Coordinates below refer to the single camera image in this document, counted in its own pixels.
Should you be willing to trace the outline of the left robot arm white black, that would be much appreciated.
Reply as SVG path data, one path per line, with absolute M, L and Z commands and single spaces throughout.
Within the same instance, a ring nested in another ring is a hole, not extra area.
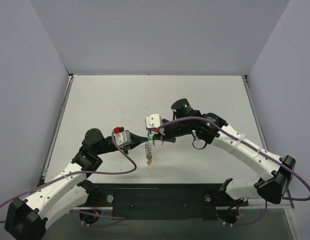
M 73 208 L 99 202 L 99 189 L 88 178 L 102 164 L 101 154 L 117 150 L 127 154 L 147 140 L 123 127 L 114 128 L 108 137 L 97 128 L 88 130 L 79 152 L 59 175 L 25 199 L 12 200 L 4 229 L 16 240 L 42 239 L 49 226 Z

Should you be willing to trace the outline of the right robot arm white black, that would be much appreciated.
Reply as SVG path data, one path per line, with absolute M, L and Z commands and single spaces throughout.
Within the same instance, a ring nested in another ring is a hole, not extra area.
M 257 174 L 248 179 L 227 179 L 218 192 L 221 203 L 229 205 L 234 200 L 251 197 L 261 197 L 273 204 L 284 200 L 293 178 L 294 158 L 270 153 L 218 115 L 194 110 L 185 98 L 174 102 L 171 110 L 173 120 L 162 119 L 160 125 L 152 129 L 154 139 L 175 142 L 177 137 L 192 135 L 194 140 L 226 151 Z

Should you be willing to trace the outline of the large keyring blue handle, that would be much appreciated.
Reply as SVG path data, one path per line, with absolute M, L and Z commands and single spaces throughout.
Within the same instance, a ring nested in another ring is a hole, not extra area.
M 150 139 L 149 139 L 149 136 L 153 136 L 150 130 L 147 131 L 147 138 L 148 138 L 148 141 L 145 142 L 145 144 L 144 144 L 144 148 L 145 148 L 145 157 L 146 157 L 146 159 L 147 159 L 147 162 L 146 162 L 146 163 L 147 163 L 148 166 L 150 166 L 150 165 L 152 164 L 152 159 L 153 159 L 152 147 L 153 147 L 153 145 L 154 145 L 153 139 L 150 140 Z

